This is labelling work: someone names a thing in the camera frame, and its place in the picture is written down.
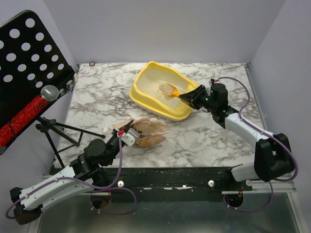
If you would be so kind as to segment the yellow plastic litter scoop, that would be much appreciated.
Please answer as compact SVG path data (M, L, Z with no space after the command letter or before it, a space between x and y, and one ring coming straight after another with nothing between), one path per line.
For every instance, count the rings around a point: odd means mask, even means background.
M181 95L177 88L169 83L162 83L159 90L170 98L178 98Z

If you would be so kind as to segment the pink cat litter bag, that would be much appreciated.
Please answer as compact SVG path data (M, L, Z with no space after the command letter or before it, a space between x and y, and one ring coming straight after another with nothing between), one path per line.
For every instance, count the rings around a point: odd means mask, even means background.
M158 121L156 118L143 117L133 120L132 129L139 134L134 145L140 148L151 148L166 140L164 134L171 131L170 126Z

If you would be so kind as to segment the yellow plastic litter box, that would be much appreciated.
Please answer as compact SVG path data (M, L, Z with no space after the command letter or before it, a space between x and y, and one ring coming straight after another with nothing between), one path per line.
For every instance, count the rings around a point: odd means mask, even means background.
M151 61L138 73L131 88L130 98L138 106L156 115L173 121L182 121L192 109L178 98L170 98L160 90L163 83L172 84L184 94L198 87L198 84L163 64Z

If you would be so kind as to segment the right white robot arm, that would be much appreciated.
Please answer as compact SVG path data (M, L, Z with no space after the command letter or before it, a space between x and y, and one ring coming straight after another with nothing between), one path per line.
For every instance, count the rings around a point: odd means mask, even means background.
M229 106L224 84L214 83L209 88L200 85L178 97L192 109L207 110L217 124L241 137L255 150L252 163L236 166L231 169L231 174L224 177L227 189L235 190L246 180L276 180L294 171L287 136L265 131L243 118L238 110Z

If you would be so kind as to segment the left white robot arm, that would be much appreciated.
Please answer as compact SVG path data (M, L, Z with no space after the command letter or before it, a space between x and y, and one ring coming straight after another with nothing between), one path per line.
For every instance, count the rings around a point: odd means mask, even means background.
M120 128L114 128L107 142L92 140L68 166L41 183L25 189L16 187L10 190L13 204L6 210L6 218L25 225L69 197L87 192L125 190L120 185L121 168L118 168L115 178L109 179L104 167L111 165L116 156L122 159L122 148L132 146L137 141L138 134L132 124L130 120Z

